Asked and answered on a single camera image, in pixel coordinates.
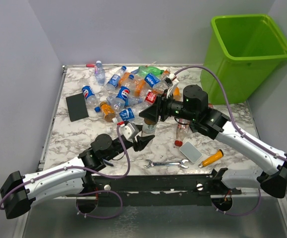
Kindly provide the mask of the starbucks coffee bottle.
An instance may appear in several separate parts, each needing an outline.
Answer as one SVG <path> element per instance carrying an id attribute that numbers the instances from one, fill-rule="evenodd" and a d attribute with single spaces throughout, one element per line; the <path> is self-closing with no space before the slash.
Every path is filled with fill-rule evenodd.
<path id="1" fill-rule="evenodd" d="M 155 134 L 157 123 L 149 119 L 144 119 L 142 124 L 142 137 L 147 137 Z"/>

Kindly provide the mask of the red label cola bottle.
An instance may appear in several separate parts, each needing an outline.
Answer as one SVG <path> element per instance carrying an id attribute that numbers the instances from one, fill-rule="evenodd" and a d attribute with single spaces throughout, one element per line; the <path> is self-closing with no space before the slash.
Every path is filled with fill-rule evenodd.
<path id="1" fill-rule="evenodd" d="M 181 147 L 183 145 L 183 141 L 185 137 L 188 135 L 188 131 L 189 131 L 189 121 L 180 119 L 176 127 L 176 137 L 174 141 L 175 146 Z"/>

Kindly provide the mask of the small orange juice bottle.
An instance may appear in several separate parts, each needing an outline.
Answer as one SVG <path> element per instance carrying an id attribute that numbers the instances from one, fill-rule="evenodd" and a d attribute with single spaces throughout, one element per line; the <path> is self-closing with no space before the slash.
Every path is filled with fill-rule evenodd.
<path id="1" fill-rule="evenodd" d="M 104 120 L 107 122 L 112 122 L 113 118 L 115 118 L 115 112 L 112 107 L 107 102 L 100 102 L 100 109 Z"/>

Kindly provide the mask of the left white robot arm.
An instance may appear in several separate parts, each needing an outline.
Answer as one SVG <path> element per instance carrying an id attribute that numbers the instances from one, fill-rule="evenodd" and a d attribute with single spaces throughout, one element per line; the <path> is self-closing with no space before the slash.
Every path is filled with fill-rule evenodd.
<path id="1" fill-rule="evenodd" d="M 116 139 L 105 133 L 100 134 L 88 149 L 66 163 L 32 174 L 22 175 L 20 171 L 11 173 L 0 188 L 0 210 L 5 211 L 7 219 L 14 219 L 27 213 L 32 205 L 48 199 L 67 195 L 98 196 L 101 190 L 92 175 L 108 179 L 126 177 L 130 167 L 120 176 L 109 176 L 100 171 L 119 154 L 126 156 L 129 165 L 127 150 L 133 148 L 134 151 L 142 151 L 154 139 L 154 135 L 139 136 L 141 128 L 131 122 L 118 125 Z"/>

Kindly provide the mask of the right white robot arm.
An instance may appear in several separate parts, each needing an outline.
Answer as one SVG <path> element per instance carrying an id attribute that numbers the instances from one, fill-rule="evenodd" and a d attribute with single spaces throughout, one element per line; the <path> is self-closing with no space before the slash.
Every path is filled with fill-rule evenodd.
<path id="1" fill-rule="evenodd" d="M 259 168 L 222 170 L 222 177 L 212 182 L 213 190 L 223 194 L 230 188 L 260 188 L 275 198 L 287 193 L 287 152 L 276 149 L 237 127 L 231 117 L 208 106 L 208 94 L 197 85 L 186 86 L 183 100 L 176 101 L 166 92 L 153 96 L 154 103 L 140 112 L 140 117 L 153 122 L 168 117 L 185 119 L 204 136 L 224 143 Z"/>

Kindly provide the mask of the green plastic bin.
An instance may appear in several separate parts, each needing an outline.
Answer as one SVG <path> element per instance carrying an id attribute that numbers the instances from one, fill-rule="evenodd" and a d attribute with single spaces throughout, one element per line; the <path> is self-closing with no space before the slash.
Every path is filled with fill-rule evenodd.
<path id="1" fill-rule="evenodd" d="M 287 38 L 266 14 L 215 16 L 204 60 L 220 80 L 201 72 L 201 86 L 213 105 L 245 102 L 287 60 Z"/>

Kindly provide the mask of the blue label water bottle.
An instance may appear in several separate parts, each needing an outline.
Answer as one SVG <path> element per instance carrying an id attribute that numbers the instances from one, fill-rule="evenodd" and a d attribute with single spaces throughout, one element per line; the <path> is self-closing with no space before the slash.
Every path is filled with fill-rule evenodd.
<path id="1" fill-rule="evenodd" d="M 140 103 L 122 110 L 112 119 L 114 123 L 122 121 L 137 121 L 140 120 L 139 113 L 147 109 L 150 105 L 148 103 Z"/>

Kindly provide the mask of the blue label bottle back right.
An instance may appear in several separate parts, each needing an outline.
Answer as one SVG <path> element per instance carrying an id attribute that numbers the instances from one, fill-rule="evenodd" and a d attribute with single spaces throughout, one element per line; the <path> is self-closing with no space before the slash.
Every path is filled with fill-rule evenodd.
<path id="1" fill-rule="evenodd" d="M 145 78 L 145 82 L 152 88 L 156 94 L 163 94 L 165 90 L 170 87 L 164 80 L 161 81 L 157 76 L 152 73 L 148 73 Z"/>

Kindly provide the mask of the clear crushed long bottle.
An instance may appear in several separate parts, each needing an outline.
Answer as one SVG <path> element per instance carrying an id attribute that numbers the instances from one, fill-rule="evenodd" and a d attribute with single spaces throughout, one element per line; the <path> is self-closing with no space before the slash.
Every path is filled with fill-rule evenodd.
<path id="1" fill-rule="evenodd" d="M 116 133 L 117 132 L 117 128 L 116 127 L 108 127 L 107 128 L 107 133 L 111 134 L 111 133 Z"/>

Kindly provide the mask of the orange label bottle centre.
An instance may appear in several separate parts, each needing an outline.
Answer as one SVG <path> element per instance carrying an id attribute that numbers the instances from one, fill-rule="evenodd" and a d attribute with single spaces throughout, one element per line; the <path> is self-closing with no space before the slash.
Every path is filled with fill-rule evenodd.
<path id="1" fill-rule="evenodd" d="M 140 96 L 145 84 L 146 83 L 143 78 L 129 72 L 126 72 L 118 83 L 120 87 L 127 87 L 130 90 L 130 95 L 133 97 Z"/>

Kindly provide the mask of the orange label bottle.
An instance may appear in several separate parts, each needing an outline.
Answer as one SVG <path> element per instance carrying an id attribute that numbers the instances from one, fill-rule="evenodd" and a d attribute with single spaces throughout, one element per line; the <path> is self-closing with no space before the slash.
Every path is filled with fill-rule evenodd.
<path id="1" fill-rule="evenodd" d="M 164 72 L 162 73 L 160 80 L 163 82 L 167 82 L 170 83 L 172 80 L 170 79 L 170 74 L 171 74 L 171 70 L 169 68 L 167 68 L 166 70 L 164 70 Z"/>
<path id="2" fill-rule="evenodd" d="M 133 97 L 140 96 L 145 84 L 146 83 L 143 78 L 129 72 L 126 72 L 118 83 L 120 87 L 127 87 L 130 90 L 130 95 Z"/>

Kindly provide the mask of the pepsi bottle centre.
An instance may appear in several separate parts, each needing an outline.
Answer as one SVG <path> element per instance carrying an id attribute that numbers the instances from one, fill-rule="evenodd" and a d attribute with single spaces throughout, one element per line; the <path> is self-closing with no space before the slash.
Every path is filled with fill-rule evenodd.
<path id="1" fill-rule="evenodd" d="M 125 86 L 121 86 L 117 96 L 112 101 L 112 108 L 116 113 L 123 110 L 129 94 L 130 90 Z"/>

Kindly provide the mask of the pepsi bottle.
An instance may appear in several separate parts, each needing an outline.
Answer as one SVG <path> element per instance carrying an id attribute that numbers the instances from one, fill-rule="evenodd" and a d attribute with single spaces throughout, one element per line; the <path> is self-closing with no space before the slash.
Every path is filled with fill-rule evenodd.
<path id="1" fill-rule="evenodd" d="M 117 96 L 112 101 L 112 108 L 116 113 L 123 110 L 129 94 L 130 90 L 125 86 L 121 86 Z"/>
<path id="2" fill-rule="evenodd" d="M 95 112 L 99 113 L 101 111 L 99 107 L 99 100 L 93 93 L 91 87 L 89 85 L 84 85 L 82 87 L 82 93 L 86 102 L 86 106 L 90 109 L 93 109 Z"/>

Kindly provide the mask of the green sprite bottle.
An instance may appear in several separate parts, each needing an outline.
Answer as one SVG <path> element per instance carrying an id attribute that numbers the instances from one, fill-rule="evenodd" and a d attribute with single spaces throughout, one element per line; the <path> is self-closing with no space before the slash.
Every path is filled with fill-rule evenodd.
<path id="1" fill-rule="evenodd" d="M 140 77 L 144 78 L 149 73 L 152 73 L 155 76 L 159 76 L 159 75 L 162 75 L 163 72 L 164 72 L 164 70 L 161 70 L 161 69 L 154 67 L 154 66 L 140 66 L 139 71 L 138 71 L 138 75 Z"/>

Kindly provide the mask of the orange label bottle back right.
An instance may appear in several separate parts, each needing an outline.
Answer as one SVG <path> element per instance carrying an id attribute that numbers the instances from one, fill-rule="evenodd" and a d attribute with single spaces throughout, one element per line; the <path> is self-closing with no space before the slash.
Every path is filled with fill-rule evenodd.
<path id="1" fill-rule="evenodd" d="M 164 70 L 164 72 L 162 73 L 160 80 L 163 82 L 167 82 L 170 83 L 172 80 L 170 79 L 170 74 L 171 74 L 171 70 L 169 68 L 167 68 L 166 70 Z"/>

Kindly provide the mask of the silver open-end wrench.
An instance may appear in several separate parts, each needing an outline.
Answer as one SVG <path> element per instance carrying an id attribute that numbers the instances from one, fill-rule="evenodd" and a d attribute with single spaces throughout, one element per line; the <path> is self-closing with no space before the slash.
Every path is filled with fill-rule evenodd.
<path id="1" fill-rule="evenodd" d="M 188 162 L 187 159 L 182 159 L 180 161 L 176 161 L 176 162 L 153 162 L 151 160 L 146 160 L 146 162 L 148 162 L 147 165 L 144 165 L 145 168 L 149 169 L 151 167 L 155 167 L 155 166 L 178 166 L 182 169 L 188 169 L 189 166 L 185 165 L 185 163 Z"/>

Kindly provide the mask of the blue label bottle back left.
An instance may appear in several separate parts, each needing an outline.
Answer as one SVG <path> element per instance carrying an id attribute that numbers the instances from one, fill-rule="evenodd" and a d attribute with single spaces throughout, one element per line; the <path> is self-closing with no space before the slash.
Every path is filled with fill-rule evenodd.
<path id="1" fill-rule="evenodd" d="M 106 90 L 115 90 L 118 86 L 120 79 L 123 77 L 126 71 L 126 66 L 122 66 L 107 82 L 105 85 Z"/>

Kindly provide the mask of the grey rectangular sharpening stone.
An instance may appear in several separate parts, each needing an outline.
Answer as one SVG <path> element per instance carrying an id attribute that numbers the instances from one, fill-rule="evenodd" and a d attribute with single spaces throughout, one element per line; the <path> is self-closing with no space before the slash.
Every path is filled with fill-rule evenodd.
<path id="1" fill-rule="evenodd" d="M 190 142 L 184 143 L 179 150 L 193 164 L 202 157 L 202 153 Z"/>

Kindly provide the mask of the pepsi bottle left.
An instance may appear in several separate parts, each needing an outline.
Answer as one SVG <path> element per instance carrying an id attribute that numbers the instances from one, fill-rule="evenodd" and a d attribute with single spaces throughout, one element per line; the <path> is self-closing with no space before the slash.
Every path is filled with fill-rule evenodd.
<path id="1" fill-rule="evenodd" d="M 101 111 L 99 107 L 99 100 L 93 93 L 91 87 L 89 85 L 84 85 L 82 87 L 82 93 L 86 102 L 86 106 L 90 109 L 93 109 L 95 112 L 99 113 Z"/>

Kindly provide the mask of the small clear bottle back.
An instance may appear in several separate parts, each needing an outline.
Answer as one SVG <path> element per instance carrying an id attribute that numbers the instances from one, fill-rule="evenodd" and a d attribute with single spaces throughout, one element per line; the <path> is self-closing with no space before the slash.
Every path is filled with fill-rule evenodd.
<path id="1" fill-rule="evenodd" d="M 96 61 L 94 69 L 97 83 L 103 86 L 106 80 L 106 76 L 105 76 L 105 70 L 100 60 Z"/>

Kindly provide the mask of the left black foam pad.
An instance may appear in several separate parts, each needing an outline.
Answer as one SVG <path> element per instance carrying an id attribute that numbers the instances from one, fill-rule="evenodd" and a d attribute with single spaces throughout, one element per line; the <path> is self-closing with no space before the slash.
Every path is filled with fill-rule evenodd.
<path id="1" fill-rule="evenodd" d="M 71 122 L 87 118 L 88 111 L 82 93 L 66 97 L 69 119 Z"/>

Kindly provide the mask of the blue handled pliers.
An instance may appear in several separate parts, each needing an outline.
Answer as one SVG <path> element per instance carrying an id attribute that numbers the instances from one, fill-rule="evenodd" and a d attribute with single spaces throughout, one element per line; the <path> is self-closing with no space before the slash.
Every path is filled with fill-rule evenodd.
<path id="1" fill-rule="evenodd" d="M 111 163 L 111 162 L 109 162 L 109 161 L 107 161 L 107 160 L 105 160 L 105 159 L 103 159 L 103 163 L 104 163 L 106 166 L 109 166 L 109 167 L 113 167 L 113 166 L 114 166 L 113 163 Z"/>

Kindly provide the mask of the black base frame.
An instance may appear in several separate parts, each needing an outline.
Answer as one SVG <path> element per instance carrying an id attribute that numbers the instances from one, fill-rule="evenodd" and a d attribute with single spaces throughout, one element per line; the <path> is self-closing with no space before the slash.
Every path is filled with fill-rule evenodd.
<path id="1" fill-rule="evenodd" d="M 120 195 L 124 206 L 210 206 L 212 195 L 230 190 L 215 172 L 200 175 L 126 176 L 120 179 L 87 176 L 83 193 L 99 191 L 100 206 L 119 205 L 114 195 L 103 193 L 105 185 Z"/>

